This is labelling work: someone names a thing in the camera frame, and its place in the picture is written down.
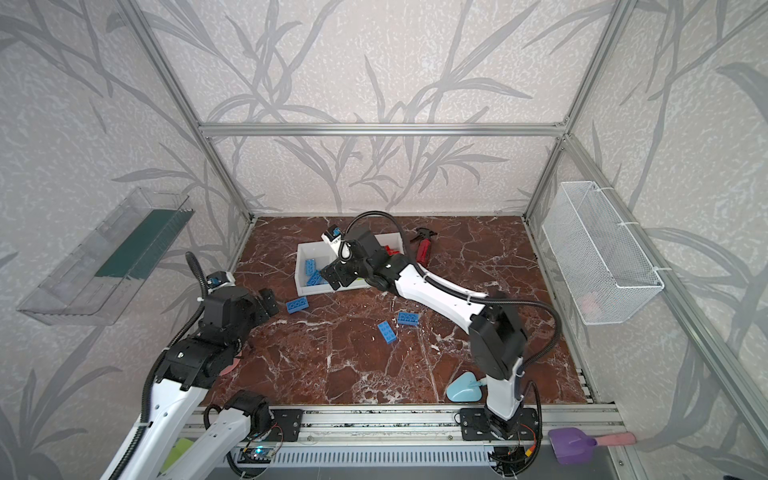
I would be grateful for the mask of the blue lego studs up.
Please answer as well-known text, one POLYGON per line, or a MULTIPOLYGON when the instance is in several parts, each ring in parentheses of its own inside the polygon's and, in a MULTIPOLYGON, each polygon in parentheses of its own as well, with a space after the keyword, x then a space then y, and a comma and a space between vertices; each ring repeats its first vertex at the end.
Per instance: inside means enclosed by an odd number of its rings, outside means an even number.
POLYGON ((397 340, 397 335, 388 321, 379 323, 377 328, 387 344, 392 344, 397 340))

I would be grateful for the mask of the blue lego hollow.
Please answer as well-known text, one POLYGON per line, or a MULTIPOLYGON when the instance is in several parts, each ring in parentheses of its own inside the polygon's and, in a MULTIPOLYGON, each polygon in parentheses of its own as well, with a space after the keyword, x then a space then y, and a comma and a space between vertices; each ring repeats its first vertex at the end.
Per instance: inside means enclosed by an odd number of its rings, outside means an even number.
POLYGON ((418 313, 401 311, 397 314, 396 321, 398 325, 418 326, 420 315, 418 313))

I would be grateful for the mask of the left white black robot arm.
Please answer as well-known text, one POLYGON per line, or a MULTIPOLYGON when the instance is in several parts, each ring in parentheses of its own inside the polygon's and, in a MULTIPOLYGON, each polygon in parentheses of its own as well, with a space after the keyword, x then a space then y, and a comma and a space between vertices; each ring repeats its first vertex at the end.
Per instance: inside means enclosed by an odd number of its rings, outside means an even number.
POLYGON ((239 392, 173 464, 166 461, 183 427, 220 374, 236 363, 250 333, 278 312, 274 293, 252 294, 227 271, 205 275, 192 252, 185 259, 200 287, 197 308, 152 364, 141 410, 105 479, 205 479, 241 441, 271 432, 261 394, 239 392))

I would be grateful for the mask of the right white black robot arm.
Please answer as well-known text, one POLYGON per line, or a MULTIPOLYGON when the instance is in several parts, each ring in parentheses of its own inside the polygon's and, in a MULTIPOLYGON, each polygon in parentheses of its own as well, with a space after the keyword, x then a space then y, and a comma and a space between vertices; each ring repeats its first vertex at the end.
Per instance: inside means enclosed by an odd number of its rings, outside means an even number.
POLYGON ((368 217, 389 220, 401 238, 402 226, 383 211, 367 211, 341 230, 336 225, 322 233, 334 259, 320 274, 335 291, 362 279, 369 286, 417 302, 439 313, 469 336, 473 361, 485 374, 485 417, 491 433, 507 440, 522 426, 526 390, 520 382, 527 368, 545 358, 561 339, 562 319, 553 306, 533 300, 488 296, 453 284, 426 270, 407 251, 390 253, 360 222, 368 217), (524 356, 528 334, 519 307, 538 308, 554 320, 552 336, 539 351, 524 356))

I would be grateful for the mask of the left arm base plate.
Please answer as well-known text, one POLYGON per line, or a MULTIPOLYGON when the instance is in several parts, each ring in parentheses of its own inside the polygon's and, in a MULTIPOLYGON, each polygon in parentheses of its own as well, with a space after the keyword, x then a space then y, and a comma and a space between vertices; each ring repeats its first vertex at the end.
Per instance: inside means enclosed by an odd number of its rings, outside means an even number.
POLYGON ((262 409, 253 419, 251 437, 259 442, 297 442, 303 414, 300 408, 262 409))

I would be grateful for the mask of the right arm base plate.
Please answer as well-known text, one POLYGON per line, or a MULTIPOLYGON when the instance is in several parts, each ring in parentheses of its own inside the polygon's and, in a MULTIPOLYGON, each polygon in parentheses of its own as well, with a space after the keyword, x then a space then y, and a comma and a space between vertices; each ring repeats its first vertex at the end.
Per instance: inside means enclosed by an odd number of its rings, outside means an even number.
POLYGON ((509 420, 487 408, 461 408, 454 415, 464 441, 535 442, 541 436, 540 415, 533 408, 519 408, 509 420))

